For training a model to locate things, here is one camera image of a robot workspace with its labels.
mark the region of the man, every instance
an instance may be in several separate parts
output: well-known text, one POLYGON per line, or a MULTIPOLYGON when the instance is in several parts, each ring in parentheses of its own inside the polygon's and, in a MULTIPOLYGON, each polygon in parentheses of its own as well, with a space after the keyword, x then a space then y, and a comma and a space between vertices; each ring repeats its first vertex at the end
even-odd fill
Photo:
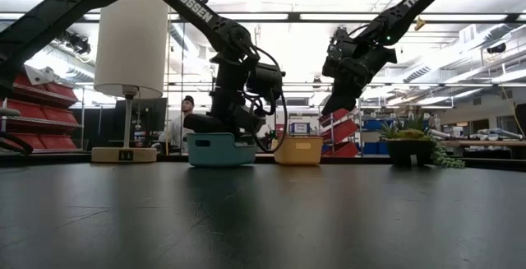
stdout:
POLYGON ((184 118, 188 114, 193 114, 194 111, 194 99, 193 97, 187 95, 184 100, 182 100, 181 103, 181 112, 182 115, 178 116, 177 118, 174 118, 170 123, 168 124, 168 128, 161 136, 159 137, 160 141, 169 141, 172 146, 176 146, 178 148, 181 148, 182 153, 188 153, 187 149, 187 142, 181 140, 185 139, 188 133, 193 132, 190 129, 184 128, 182 126, 184 118))

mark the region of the potted plant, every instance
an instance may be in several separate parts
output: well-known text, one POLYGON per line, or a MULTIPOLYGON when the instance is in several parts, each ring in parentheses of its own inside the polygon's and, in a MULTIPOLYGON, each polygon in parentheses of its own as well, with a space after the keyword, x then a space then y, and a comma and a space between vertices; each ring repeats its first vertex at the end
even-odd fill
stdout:
POLYGON ((381 125, 380 137, 387 141, 387 152, 394 165, 434 165, 463 168, 464 162, 445 153, 445 147, 429 134, 424 127, 424 117, 393 123, 384 122, 381 125))

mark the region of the wooden lamp base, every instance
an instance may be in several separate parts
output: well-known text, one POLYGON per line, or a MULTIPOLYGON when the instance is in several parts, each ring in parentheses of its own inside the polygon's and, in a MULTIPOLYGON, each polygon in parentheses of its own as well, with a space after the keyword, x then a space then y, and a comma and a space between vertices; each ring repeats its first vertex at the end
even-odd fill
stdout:
POLYGON ((154 148, 96 147, 91 151, 91 162, 98 163, 149 163, 157 161, 154 148))

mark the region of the trailing plant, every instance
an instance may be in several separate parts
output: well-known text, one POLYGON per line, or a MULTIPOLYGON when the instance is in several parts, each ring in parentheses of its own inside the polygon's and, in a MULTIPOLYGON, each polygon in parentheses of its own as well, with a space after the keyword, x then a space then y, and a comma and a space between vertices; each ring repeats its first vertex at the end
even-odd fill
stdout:
POLYGON ((431 158, 433 163, 438 166, 448 168, 464 168, 462 160, 449 157, 436 138, 432 137, 429 128, 424 127, 424 116, 421 114, 416 119, 401 122, 394 120, 391 124, 383 122, 381 124, 380 138, 387 141, 431 141, 433 143, 433 153, 431 158))

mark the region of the black robotic arm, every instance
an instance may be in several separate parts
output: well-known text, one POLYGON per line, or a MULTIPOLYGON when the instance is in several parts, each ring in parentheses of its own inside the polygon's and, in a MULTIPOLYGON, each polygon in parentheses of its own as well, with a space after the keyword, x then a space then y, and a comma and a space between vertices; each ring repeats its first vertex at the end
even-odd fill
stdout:
MULTIPOLYGON (((89 10, 116 1, 44 0, 7 27, 0 33, 0 99, 12 90, 26 60, 89 10)), ((211 92, 211 111, 207 116, 186 117, 184 126, 196 132, 231 132, 235 136, 242 135, 240 128, 256 132, 265 115, 275 112, 276 100, 283 98, 284 73, 278 64, 259 63, 258 48, 252 44, 250 33, 237 22, 214 13, 206 6, 206 0, 164 1, 199 29, 218 52, 212 60, 219 64, 219 71, 211 92), (244 91, 245 86, 253 95, 244 91), (270 102, 270 112, 264 111, 261 98, 270 102), (251 101, 250 109, 245 106, 245 99, 251 101)))
POLYGON ((434 1, 402 0, 364 26, 366 29, 355 38, 344 29, 335 32, 322 70, 324 76, 335 79, 324 115, 354 108, 356 98, 384 65, 397 62, 395 51, 385 46, 396 44, 414 19, 434 1))

